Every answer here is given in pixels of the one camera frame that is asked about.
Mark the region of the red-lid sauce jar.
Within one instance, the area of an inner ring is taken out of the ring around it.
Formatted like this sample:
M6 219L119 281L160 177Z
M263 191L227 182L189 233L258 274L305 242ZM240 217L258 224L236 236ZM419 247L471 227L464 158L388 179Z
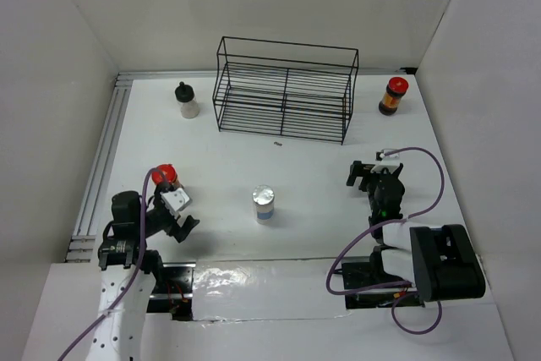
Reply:
M408 88L409 83L406 79L402 77L390 78L385 88L385 94L378 105L379 111L387 116L394 114Z
M178 173L174 166L170 163L158 165L156 170L152 173L151 179L155 185L168 181L175 189L181 187L181 183L178 179Z

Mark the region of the silver-lid white spice jar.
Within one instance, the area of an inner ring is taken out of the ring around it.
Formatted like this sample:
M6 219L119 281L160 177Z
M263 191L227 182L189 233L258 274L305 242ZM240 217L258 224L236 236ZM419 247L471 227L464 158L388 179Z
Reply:
M255 220L259 224L266 224L274 215L275 191L266 184L258 185L252 192Z

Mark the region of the clear bottle black cap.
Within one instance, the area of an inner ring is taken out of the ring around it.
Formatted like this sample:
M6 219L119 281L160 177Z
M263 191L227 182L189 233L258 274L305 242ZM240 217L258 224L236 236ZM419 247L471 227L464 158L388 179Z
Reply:
M196 101L194 89L191 85L180 82L174 94L183 118L193 119L199 115L199 104Z

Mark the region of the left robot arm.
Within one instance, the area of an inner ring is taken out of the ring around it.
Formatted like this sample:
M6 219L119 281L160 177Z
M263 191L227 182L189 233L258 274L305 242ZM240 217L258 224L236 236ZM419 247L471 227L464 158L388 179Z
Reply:
M181 243L199 222L181 216L191 199L179 181L159 177L155 186L149 199L135 191L112 198L112 220L98 249L101 296L89 360L139 360L148 311L192 318L193 266L164 264L146 240L164 232Z

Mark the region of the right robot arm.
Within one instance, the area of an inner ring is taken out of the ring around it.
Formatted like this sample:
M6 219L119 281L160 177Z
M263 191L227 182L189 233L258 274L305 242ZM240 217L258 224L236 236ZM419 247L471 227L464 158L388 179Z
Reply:
M402 169L401 163L354 161L350 166L347 186L359 181L371 210L368 222L376 247L369 257L370 280L379 287L409 282L424 302L483 297L484 274L463 225L426 226L404 220Z

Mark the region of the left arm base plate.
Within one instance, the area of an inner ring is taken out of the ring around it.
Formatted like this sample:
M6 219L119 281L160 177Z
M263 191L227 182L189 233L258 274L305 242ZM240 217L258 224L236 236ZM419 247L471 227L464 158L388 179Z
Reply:
M193 320L195 263L166 263L161 280L155 285L147 305L147 314L169 315L172 320Z

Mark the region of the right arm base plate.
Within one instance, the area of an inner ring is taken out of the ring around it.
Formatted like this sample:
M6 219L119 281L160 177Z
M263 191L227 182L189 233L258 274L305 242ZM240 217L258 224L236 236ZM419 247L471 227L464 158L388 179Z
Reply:
M360 257L342 262L334 272L342 282L343 290L358 289L381 283L399 282L398 276L383 272L382 266L374 258ZM398 297L407 293L416 293L415 286L376 288L344 298L346 309L389 309Z

